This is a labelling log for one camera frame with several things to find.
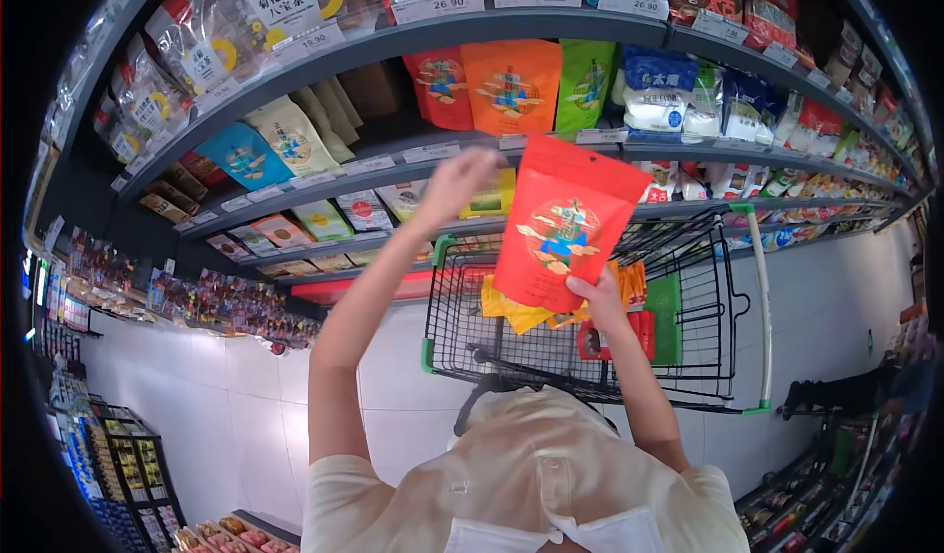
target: person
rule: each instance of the person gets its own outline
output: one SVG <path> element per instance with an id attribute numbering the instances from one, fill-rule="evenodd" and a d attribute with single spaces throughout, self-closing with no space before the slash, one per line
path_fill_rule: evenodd
<path id="1" fill-rule="evenodd" d="M 413 216 L 325 319 L 309 369 L 302 553 L 746 553 L 728 481 L 685 457 L 609 269 L 596 285 L 566 285 L 606 335 L 635 445 L 572 395 L 525 388 L 481 396 L 452 448 L 398 487 L 377 477 L 360 419 L 360 358 L 421 246 L 502 165 L 481 149 L 441 162 Z"/>

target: red snack bag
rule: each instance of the red snack bag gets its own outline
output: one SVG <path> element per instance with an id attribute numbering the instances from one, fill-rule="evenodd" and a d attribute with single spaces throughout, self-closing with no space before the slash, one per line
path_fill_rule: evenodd
<path id="1" fill-rule="evenodd" d="M 651 181 L 629 164 L 528 134 L 493 287 L 521 305 L 578 310 L 584 299 L 564 281 L 596 283 Z"/>

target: orange snack bag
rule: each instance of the orange snack bag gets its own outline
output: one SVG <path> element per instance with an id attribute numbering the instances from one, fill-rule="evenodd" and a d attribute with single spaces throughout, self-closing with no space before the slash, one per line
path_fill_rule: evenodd
<path id="1" fill-rule="evenodd" d="M 652 176 L 537 133 L 528 134 L 493 286 L 555 313 L 584 299 L 568 276 L 596 283 Z"/>
<path id="2" fill-rule="evenodd" d="M 540 39 L 461 45 L 475 128 L 489 135 L 554 129 L 563 52 Z"/>

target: beige shirt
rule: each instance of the beige shirt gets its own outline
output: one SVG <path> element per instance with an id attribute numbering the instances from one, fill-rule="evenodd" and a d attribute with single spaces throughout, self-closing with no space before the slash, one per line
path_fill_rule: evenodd
<path id="1" fill-rule="evenodd" d="M 325 457 L 307 500 L 301 553 L 534 553 L 564 535 L 592 553 L 749 551 L 719 469 L 676 473 L 550 387 L 483 396 L 398 488 L 360 457 Z"/>

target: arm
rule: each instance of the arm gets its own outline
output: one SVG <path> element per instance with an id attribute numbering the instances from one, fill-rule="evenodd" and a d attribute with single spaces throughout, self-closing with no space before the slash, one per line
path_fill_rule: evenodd
<path id="1" fill-rule="evenodd" d="M 309 464 L 328 455 L 370 459 L 357 394 L 360 358 L 423 243 L 494 177 L 501 158 L 492 150 L 470 150 L 442 162 L 413 217 L 328 314 L 309 358 Z"/>
<path id="2" fill-rule="evenodd" d="M 626 319 L 613 272 L 604 268 L 596 287 L 574 276 L 566 284 L 587 299 L 594 325 L 606 337 L 636 446 L 679 473 L 690 469 L 679 422 Z"/>

